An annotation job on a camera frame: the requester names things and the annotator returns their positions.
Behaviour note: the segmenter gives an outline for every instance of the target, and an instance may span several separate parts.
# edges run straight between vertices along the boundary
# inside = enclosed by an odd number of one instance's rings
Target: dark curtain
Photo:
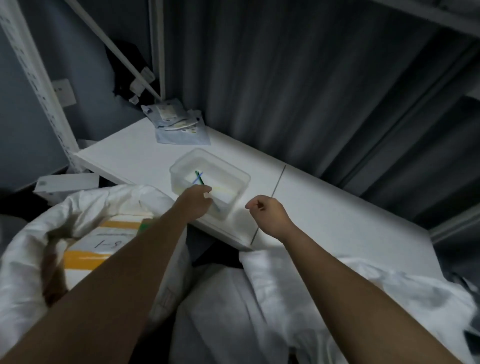
[[[166,0],[168,97],[431,228],[480,202],[480,41],[367,0]]]

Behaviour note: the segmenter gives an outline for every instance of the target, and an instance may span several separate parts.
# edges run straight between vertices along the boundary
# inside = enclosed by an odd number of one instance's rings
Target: electrical outlet
[[[72,85],[70,84],[68,78],[52,81],[52,86],[57,94],[60,105],[63,108],[70,105],[75,105],[77,103],[77,100],[75,100],[75,95],[73,94]]]

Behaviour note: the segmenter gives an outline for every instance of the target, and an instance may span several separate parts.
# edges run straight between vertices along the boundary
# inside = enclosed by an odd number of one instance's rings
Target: fist
[[[183,191],[173,204],[172,209],[177,211],[179,216],[185,218],[186,222],[197,220],[205,215],[213,202],[212,198],[204,196],[211,190],[210,186],[193,185]]]
[[[276,198],[258,195],[251,199],[245,208],[250,211],[250,215],[265,234],[281,242],[295,228],[283,205]]]

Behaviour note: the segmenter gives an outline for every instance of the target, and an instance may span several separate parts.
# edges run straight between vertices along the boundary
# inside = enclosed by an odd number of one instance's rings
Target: plastic container
[[[223,220],[247,189],[250,175],[204,149],[195,148],[170,167],[172,191],[180,195],[192,184],[201,184],[195,171],[201,174],[204,184],[212,187],[213,204],[207,213]]]

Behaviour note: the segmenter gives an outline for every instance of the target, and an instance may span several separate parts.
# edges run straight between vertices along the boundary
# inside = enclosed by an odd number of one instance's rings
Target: orange stripe
[[[134,221],[112,221],[112,220],[107,220],[104,223],[100,225],[102,228],[118,228],[118,229],[135,229],[138,230],[138,228],[141,225],[141,221],[139,222],[134,222]]]
[[[67,250],[63,254],[63,266],[65,269],[94,270],[109,256],[110,254],[97,254],[78,250]]]

